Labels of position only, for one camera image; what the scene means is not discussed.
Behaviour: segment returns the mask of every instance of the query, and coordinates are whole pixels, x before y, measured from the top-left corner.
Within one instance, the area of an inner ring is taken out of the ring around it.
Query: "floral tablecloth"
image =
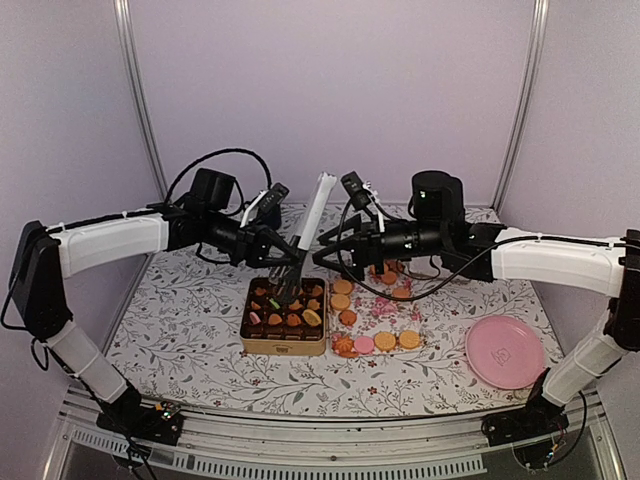
[[[403,207],[389,207],[403,215]],[[303,205],[286,205],[291,231]],[[329,206],[320,230],[337,224]],[[497,221],[468,209],[470,221]],[[249,281],[266,271],[202,262],[194,249],[155,256],[135,292],[108,358],[143,393],[191,405],[272,414],[381,417],[452,414],[522,403],[527,391],[497,390],[470,370],[464,336],[488,315],[511,315],[531,326],[547,362],[561,351],[526,281],[450,284],[421,302],[429,345],[415,353],[343,359],[247,355],[239,326]],[[215,256],[213,249],[205,253]],[[308,257],[305,276],[330,278]]]

